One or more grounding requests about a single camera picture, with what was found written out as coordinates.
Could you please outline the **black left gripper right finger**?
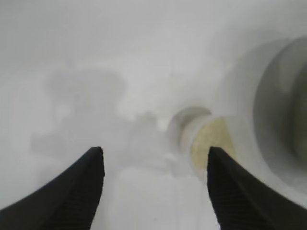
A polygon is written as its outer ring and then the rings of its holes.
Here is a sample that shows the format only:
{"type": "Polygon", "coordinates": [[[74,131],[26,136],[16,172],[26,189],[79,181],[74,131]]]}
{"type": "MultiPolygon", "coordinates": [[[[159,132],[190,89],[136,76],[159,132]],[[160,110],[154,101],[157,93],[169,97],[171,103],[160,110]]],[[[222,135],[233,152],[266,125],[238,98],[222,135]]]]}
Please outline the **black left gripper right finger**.
{"type": "Polygon", "coordinates": [[[222,148],[207,162],[209,198],[222,230],[305,230],[307,210],[250,174],[222,148]]]}

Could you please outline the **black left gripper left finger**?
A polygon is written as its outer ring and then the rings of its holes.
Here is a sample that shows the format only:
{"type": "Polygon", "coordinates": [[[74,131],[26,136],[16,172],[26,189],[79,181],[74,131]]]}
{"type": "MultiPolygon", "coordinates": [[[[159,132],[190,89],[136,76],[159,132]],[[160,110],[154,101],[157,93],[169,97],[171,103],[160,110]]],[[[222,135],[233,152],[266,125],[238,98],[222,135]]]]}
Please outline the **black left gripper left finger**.
{"type": "Polygon", "coordinates": [[[103,150],[92,147],[49,183],[0,211],[2,230],[88,230],[103,190],[103,150]]]}

